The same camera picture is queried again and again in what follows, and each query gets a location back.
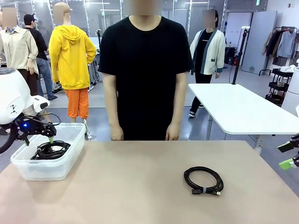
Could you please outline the person's left hand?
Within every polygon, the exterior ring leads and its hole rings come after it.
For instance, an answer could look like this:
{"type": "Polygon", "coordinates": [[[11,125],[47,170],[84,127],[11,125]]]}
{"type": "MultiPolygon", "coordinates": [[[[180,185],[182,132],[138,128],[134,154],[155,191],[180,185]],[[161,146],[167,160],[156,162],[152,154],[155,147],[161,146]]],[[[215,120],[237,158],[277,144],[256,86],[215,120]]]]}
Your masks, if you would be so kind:
{"type": "Polygon", "coordinates": [[[180,135],[180,124],[171,123],[167,128],[165,140],[176,141],[179,139],[179,135],[180,135]]]}

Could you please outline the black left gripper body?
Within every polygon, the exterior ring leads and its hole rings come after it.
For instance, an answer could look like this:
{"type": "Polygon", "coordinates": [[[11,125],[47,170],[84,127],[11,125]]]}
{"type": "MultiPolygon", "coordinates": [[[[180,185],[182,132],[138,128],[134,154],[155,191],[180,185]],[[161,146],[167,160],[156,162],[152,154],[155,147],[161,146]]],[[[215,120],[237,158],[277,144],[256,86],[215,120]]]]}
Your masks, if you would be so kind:
{"type": "Polygon", "coordinates": [[[16,137],[28,137],[29,135],[47,136],[47,124],[41,120],[41,115],[20,114],[14,121],[17,127],[16,137]]]}

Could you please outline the person's right hand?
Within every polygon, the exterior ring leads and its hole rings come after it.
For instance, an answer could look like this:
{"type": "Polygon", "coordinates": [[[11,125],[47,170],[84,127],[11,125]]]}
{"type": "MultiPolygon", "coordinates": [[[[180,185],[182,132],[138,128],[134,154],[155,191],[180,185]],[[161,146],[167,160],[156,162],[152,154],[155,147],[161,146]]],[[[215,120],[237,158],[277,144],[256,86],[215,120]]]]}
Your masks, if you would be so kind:
{"type": "Polygon", "coordinates": [[[123,130],[119,125],[110,126],[110,138],[112,141],[122,141],[123,136],[123,130]]]}

